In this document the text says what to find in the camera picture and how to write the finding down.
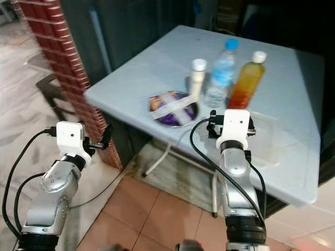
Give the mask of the round bowl with tape cross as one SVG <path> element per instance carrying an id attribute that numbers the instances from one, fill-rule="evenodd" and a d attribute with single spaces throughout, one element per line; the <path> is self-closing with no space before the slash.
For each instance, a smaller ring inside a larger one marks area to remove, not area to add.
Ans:
<path id="1" fill-rule="evenodd" d="M 149 114 L 153 120 L 170 127 L 183 127 L 198 117 L 199 108 L 194 98 L 183 92 L 170 91 L 149 97 Z"/>

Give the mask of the purple snack packet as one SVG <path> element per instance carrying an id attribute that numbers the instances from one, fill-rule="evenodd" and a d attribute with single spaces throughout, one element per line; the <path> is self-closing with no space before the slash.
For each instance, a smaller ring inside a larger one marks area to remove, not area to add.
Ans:
<path id="1" fill-rule="evenodd" d="M 194 103 L 191 97 L 177 99 L 170 93 L 160 94 L 163 105 L 152 112 L 154 119 L 163 120 L 174 126 L 186 126 L 194 121 L 193 112 L 189 112 L 189 105 Z"/>

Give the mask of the small white drink bottle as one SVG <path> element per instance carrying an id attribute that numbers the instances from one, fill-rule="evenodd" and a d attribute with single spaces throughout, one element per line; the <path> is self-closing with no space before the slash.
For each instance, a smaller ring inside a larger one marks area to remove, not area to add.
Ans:
<path id="1" fill-rule="evenodd" d="M 188 93 L 189 97 L 194 102 L 199 100 L 199 96 L 202 93 L 202 88 L 206 78 L 206 67 L 207 62 L 204 59 L 198 58 L 192 61 L 192 71 L 189 77 Z"/>

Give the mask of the clear water bottle blue cap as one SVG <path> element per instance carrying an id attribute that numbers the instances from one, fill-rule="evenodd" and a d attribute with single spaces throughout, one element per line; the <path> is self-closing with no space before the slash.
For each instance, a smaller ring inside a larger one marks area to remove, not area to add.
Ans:
<path id="1" fill-rule="evenodd" d="M 204 94 L 204 103 L 211 108 L 220 107 L 227 98 L 228 88 L 235 76 L 236 49 L 239 41 L 228 39 L 224 50 L 213 62 L 208 87 Z"/>

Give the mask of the orange tea bottle white cap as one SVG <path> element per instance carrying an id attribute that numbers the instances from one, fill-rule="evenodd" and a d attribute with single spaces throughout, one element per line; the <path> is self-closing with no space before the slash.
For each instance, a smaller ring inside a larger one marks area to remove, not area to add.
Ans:
<path id="1" fill-rule="evenodd" d="M 265 74 L 266 52 L 254 52 L 251 62 L 242 67 L 238 81 L 235 84 L 230 99 L 227 103 L 228 109 L 246 109 Z"/>

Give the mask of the dark wooden stool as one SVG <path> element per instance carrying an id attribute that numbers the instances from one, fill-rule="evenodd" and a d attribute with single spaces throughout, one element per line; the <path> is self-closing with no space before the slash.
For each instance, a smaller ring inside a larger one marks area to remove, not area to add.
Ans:
<path id="1" fill-rule="evenodd" d="M 68 99 L 60 88 L 60 84 L 58 84 L 58 82 L 53 82 L 56 80 L 57 76 L 55 74 L 49 74 L 48 76 L 38 81 L 36 83 L 36 87 L 41 92 L 58 120 L 67 120 L 64 114 L 69 114 L 74 117 L 74 122 L 81 122 L 79 117 L 77 117 L 76 112 L 74 112 L 74 108 L 72 108 L 72 111 L 70 111 L 65 108 L 58 107 L 58 104 L 55 102 L 55 100 L 58 99 L 62 102 L 69 103 Z"/>

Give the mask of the white plastic table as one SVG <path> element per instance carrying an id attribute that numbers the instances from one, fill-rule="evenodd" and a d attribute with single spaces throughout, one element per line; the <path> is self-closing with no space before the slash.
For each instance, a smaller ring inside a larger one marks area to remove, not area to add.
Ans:
<path id="1" fill-rule="evenodd" d="M 227 35 L 175 27 L 89 88 L 86 100 L 115 119 L 199 159 L 189 143 L 191 125 L 171 128 L 157 123 L 149 114 L 148 98 L 173 90 L 185 91 L 192 61 L 214 60 L 227 40 Z M 280 163 L 260 169 L 266 191 L 287 204 L 308 206 L 318 198 L 320 94 L 325 61 L 313 53 L 239 39 L 237 57 L 241 64 L 258 51 L 266 52 L 266 71 L 249 110 L 276 118 L 282 127 Z"/>

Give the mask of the red tiled pillar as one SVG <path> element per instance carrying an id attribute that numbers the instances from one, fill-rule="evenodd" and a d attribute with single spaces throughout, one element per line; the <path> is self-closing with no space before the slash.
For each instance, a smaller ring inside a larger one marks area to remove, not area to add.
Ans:
<path id="1" fill-rule="evenodd" d="M 107 122 L 103 113 L 90 105 L 84 93 L 92 81 L 85 69 L 69 21 L 77 21 L 76 11 L 88 7 L 92 0 L 12 0 L 19 16 L 28 25 L 60 84 L 61 91 L 75 115 L 86 125 L 93 140 L 101 140 Z"/>

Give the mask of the robot right leg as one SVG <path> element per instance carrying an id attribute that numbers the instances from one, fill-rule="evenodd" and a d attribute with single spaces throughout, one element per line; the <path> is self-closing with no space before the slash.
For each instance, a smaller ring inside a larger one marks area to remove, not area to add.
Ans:
<path id="1" fill-rule="evenodd" d="M 201 243 L 193 239 L 185 239 L 175 245 L 175 251 L 204 251 Z"/>

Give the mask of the white metal table frame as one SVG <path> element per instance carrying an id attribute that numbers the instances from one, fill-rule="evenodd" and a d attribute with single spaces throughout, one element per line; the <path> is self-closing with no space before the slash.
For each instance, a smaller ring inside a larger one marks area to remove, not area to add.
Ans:
<path id="1" fill-rule="evenodd" d="M 212 168 L 178 151 L 172 145 L 151 141 L 136 157 L 136 176 L 195 206 L 216 218 L 220 199 L 219 182 Z"/>

